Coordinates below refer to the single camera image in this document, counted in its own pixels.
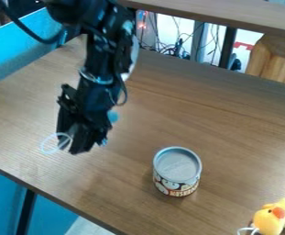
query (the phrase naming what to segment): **yellow stuffed toy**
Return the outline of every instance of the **yellow stuffed toy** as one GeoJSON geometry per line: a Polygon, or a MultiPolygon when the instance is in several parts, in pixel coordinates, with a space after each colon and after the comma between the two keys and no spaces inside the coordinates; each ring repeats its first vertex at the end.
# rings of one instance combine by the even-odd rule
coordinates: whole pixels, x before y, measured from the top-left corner
{"type": "Polygon", "coordinates": [[[274,204],[266,204],[253,217],[252,228],[241,230],[253,230],[251,234],[257,232],[263,235],[280,235],[285,229],[285,198],[274,204]]]}

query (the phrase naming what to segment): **can label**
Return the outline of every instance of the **can label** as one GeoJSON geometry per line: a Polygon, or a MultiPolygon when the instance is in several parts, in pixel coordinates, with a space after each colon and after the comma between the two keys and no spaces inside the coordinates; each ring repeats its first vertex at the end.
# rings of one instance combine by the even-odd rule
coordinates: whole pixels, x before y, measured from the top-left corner
{"type": "Polygon", "coordinates": [[[168,196],[187,196],[193,193],[199,185],[199,179],[191,185],[174,183],[161,177],[156,170],[153,173],[153,181],[160,192],[168,196]]]}

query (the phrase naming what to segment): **floor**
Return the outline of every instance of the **floor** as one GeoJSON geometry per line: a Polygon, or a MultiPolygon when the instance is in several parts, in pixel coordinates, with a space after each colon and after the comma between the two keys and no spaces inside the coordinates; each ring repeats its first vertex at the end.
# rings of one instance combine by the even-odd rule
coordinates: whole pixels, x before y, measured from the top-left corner
{"type": "Polygon", "coordinates": [[[114,235],[114,233],[93,224],[85,218],[78,217],[65,235],[114,235]]]}

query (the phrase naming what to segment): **table leg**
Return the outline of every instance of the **table leg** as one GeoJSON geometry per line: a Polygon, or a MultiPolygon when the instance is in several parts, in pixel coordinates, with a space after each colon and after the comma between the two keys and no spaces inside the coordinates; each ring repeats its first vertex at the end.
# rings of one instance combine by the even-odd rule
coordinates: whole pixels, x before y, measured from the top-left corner
{"type": "Polygon", "coordinates": [[[24,204],[22,206],[21,215],[18,222],[18,227],[16,230],[16,235],[27,235],[36,197],[37,195],[33,191],[27,189],[24,204]]]}
{"type": "Polygon", "coordinates": [[[229,69],[230,57],[233,52],[234,43],[236,41],[236,28],[227,27],[225,31],[225,40],[222,48],[222,54],[219,61],[220,68],[229,69]]]}

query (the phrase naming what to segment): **table surface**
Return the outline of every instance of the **table surface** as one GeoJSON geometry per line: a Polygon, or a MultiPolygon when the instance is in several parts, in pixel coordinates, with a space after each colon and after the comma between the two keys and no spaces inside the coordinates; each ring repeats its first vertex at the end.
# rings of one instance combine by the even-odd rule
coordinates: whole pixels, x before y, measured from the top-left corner
{"type": "Polygon", "coordinates": [[[76,84],[83,41],[0,82],[0,173],[99,225],[127,234],[234,234],[261,205],[285,196],[285,84],[141,51],[128,103],[106,147],[43,155],[60,84],[76,84]],[[152,183],[161,148],[203,162],[185,198],[152,183]]]}
{"type": "Polygon", "coordinates": [[[125,6],[285,37],[285,6],[264,0],[119,0],[125,6]]]}

